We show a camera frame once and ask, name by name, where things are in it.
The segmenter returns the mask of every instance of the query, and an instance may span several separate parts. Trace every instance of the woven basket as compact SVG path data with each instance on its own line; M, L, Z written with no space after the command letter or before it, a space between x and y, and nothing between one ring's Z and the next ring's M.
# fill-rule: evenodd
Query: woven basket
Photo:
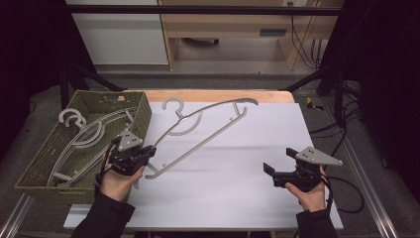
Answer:
M67 108L80 112L87 125L117 110L138 107L131 131L145 138L151 122L152 110L144 92L92 92L77 90ZM60 173L70 177L100 153L113 138L126 128L130 120L119 119L105 127L103 137L92 147L74 150L66 160ZM70 123L65 127L58 122L43 143L34 159L15 185L35 199L55 204L91 204L94 199L94 178L100 163L90 170L72 187L47 186L55 162L67 144L78 134L78 127Z

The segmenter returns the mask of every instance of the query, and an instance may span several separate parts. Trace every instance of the black cable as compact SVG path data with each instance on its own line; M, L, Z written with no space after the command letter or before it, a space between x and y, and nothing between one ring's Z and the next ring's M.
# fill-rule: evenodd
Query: black cable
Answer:
M28 116L31 115L35 111L35 109L37 109L37 103L35 101L30 101L30 103L34 104L34 108L29 112Z
M361 206L360 206L358 209L356 209L356 210L346 210L346 209L343 209L343 208L337 208L337 210L339 210L339 211L343 211L343 212L346 212L346 213L356 214L356 213L361 212L361 211L365 208L365 204L366 204L366 202L365 202L365 198L364 198L364 196L362 195L362 192L359 190L359 188L358 188L358 187L356 187L356 186L355 186L354 184L352 184L351 182L349 182L349 181L347 181L347 180L345 180L345 179L342 179L342 178L337 178L337 177L328 177L328 179L334 179L334 180L342 181L342 182L344 182L344 183L346 183L346 184L350 185L352 188L354 188L354 189L355 189L355 191L356 191L356 192L359 194L359 196L361 197L362 204L361 204Z
M321 66L321 47L322 47L322 39L318 40L318 53L316 56L317 59L317 68L319 68Z
M293 15L290 15L291 18L291 42L293 43L293 46L296 48L297 52L299 53L300 57L302 58L303 62L305 63L306 66L310 67L310 68L315 68L314 63L311 62L311 60L309 59L308 55L305 52L305 49L303 48L302 43L300 42L299 36L297 35L296 31L294 30L294 21L293 21ZM296 35L297 41L300 44L300 48L302 49L303 53L306 56L306 60L310 61L312 63L312 65L308 65L308 63L305 61L305 58L303 57L302 53L300 52L299 48L296 46L296 44L294 43L294 35Z
M311 136L311 138L312 138L312 139L323 139L323 138L329 138L329 137L333 137L333 136L335 136L335 135L337 135L337 134L341 134L343 131L344 131L344 130L341 130L341 131L339 131L339 132L336 132L336 133L333 133L333 134L330 134L330 135L326 135L326 136Z
M348 115L346 115L345 117L343 117L343 119L344 120L347 119L348 117L352 116L354 113L359 112L359 110L360 109L357 108L357 109L351 111ZM335 122L335 123L330 124L328 126L325 126L323 128L320 128L320 129L317 129L317 130L314 130L314 131L310 131L309 134L315 134L315 133L319 133L319 132L322 132L322 131L326 131L326 130L329 130L329 129L331 129L331 128L335 127L336 125L339 125L339 124L340 124L339 122Z

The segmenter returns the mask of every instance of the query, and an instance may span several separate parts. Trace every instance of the cable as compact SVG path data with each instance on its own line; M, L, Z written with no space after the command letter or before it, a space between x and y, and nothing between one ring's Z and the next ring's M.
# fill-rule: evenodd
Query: cable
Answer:
M34 104L34 108L29 112L28 116L31 115L35 111L35 109L37 109L37 103L35 101L30 101L30 103Z
M333 133L333 134L330 134L330 135L327 135L327 136L311 136L311 138L313 138L313 139L323 139L323 138L329 138L329 137L333 137L333 136L335 136L335 135L338 135L338 134L340 134L340 133L342 133L344 130L341 130L341 131L339 131L339 132L336 132L336 133Z
M345 117L343 117L343 119L346 119L346 118L348 118L348 117L352 116L353 114L355 114L355 113L357 113L357 112L359 112L359 111L360 111L360 109L359 109L359 108L354 109L354 110L353 110L353 111L351 111L348 115L346 115ZM320 129L317 129L317 130L314 130L314 131L310 131L310 132L309 132L309 134L315 134L315 133L319 133L319 132L322 132L322 131L329 130L329 129L333 128L334 126L338 125L338 124L340 124L340 123L339 123L339 122L335 122L335 123L333 123L333 124L331 124L331 125L328 125L328 126L325 126L325 127L323 127L323 128L320 128Z
M347 181L347 180L345 180L345 179L342 179L342 178L337 178L337 177L328 177L328 179L334 179L334 180L342 181L342 182L344 182L344 183L346 183L346 184L350 185L352 188L354 188L354 189L355 189L355 191L356 191L356 192L359 194L359 196L361 197L362 204L361 204L361 206L360 206L358 209L356 209L356 210L346 210L346 209L343 209L343 208L337 208L337 210L339 210L339 211L343 211L343 212L346 212L346 213L356 214L356 213L361 212L361 211L365 208L366 201L365 201L364 196L362 195L362 192L359 190L359 188L358 188L358 187L356 187L356 186L355 186L354 184L352 184L351 182L349 182L349 181Z
M310 67L310 68L315 68L314 63L309 59L308 55L305 52L305 49L303 48L302 43L300 42L299 36L297 35L296 31L294 30L294 21L293 21L293 15L290 15L291 18L291 42L293 43L294 48L297 50L297 52L299 53L300 57L302 58L303 62L305 63L306 66ZM305 58L303 57L302 53L300 52L300 49L296 46L296 44L294 43L294 35L296 35L297 41L300 44L300 49L302 49L303 53L306 56L306 59L308 61L311 62L312 65L308 65L308 63L305 61Z

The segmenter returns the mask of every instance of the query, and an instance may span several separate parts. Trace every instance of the hand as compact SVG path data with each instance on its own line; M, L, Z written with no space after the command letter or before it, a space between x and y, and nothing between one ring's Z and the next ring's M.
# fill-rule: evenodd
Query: hand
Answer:
M321 174L325 175L324 170L320 167ZM285 187L299 199L303 210L309 210L310 212L323 210L325 206L325 185L319 182L312 190L303 192L295 185L290 182L285 184Z
M140 167L132 176L122 176L110 170L105 173L100 190L114 200L123 201L133 183L143 176L144 170L145 167Z

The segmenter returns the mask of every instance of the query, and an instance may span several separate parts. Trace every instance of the aluminum rail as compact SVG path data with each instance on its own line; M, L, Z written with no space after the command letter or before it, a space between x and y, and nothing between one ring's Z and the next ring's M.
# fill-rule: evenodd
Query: aluminum rail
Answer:
M151 5L47 5L47 10L89 14L210 14L355 16L361 11L343 8L248 7L248 6L151 6Z
M324 102L324 105L326 106L326 111L330 116L331 120L335 121L334 113L332 113L333 106L331 105L330 101L324 99L322 100ZM389 216L386 213L386 210L382 202L380 201L380 198L377 195L374 186L371 184L368 175L362 167L358 155L356 154L355 150L352 147L352 144L347 138L345 138L343 141L343 148L349 159L350 168L352 169L352 172L355 175L355 179L358 182L360 190L367 202L367 206L370 209L370 213L373 216L374 222L376 223L376 226L381 236L384 238L397 238L398 234L396 233L392 221L389 219Z

